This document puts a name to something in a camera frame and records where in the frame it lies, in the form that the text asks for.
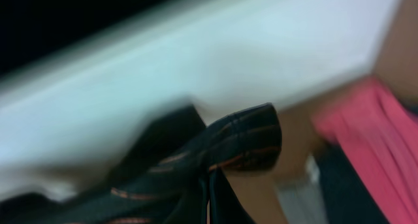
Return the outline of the black orange-patterned jersey shirt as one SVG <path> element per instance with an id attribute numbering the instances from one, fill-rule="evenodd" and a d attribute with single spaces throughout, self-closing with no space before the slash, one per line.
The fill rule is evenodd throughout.
<path id="1" fill-rule="evenodd" d="M 98 185 L 66 202 L 22 195 L 4 224 L 251 223 L 225 171 L 270 170 L 281 152 L 275 108 L 263 104 L 206 125 L 194 106 L 153 121 Z"/>

